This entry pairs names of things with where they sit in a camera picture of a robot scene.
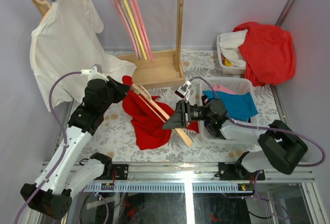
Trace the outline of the light wooden hanger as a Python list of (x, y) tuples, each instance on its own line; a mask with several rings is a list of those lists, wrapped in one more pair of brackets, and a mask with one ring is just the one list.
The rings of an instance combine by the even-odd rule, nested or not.
[[(155, 113), (155, 115), (158, 116), (161, 121), (165, 123), (170, 118), (170, 116), (158, 104), (156, 104), (155, 101), (152, 100), (151, 95), (143, 86), (135, 85), (133, 83), (131, 88), (138, 95), (138, 97)], [(190, 148), (193, 144), (193, 141), (191, 138), (189, 138), (185, 131), (181, 128), (175, 128), (174, 130), (185, 142), (187, 147)]]

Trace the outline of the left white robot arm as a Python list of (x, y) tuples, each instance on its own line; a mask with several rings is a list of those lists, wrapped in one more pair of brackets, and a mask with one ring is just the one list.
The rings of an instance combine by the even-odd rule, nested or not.
[(124, 100), (129, 90), (130, 86), (111, 77), (88, 81), (82, 103), (72, 113), (63, 140), (49, 164), (34, 183), (25, 183), (21, 188), (24, 206), (60, 220), (69, 211), (73, 198), (91, 181), (112, 177), (111, 157), (99, 152), (74, 174), (70, 171), (104, 121), (105, 112), (112, 104)]

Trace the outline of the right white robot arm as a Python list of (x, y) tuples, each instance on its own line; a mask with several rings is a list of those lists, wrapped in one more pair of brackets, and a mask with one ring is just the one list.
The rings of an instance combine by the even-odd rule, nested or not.
[(261, 148), (257, 152), (244, 152), (233, 164), (233, 171), (241, 180), (265, 169), (290, 175), (308, 150), (302, 139), (280, 120), (261, 127), (230, 119), (223, 101), (218, 98), (208, 100), (203, 106), (178, 101), (163, 128), (187, 128), (192, 122), (200, 122), (207, 137), (217, 142), (237, 142)]

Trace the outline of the red t shirt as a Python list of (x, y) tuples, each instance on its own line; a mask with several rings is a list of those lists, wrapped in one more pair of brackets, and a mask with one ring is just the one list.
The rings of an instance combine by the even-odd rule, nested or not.
[(155, 114), (156, 110), (151, 110), (133, 90), (128, 92), (122, 107), (132, 117), (136, 144), (141, 150), (156, 149), (169, 141), (172, 131), (162, 128), (164, 121)]

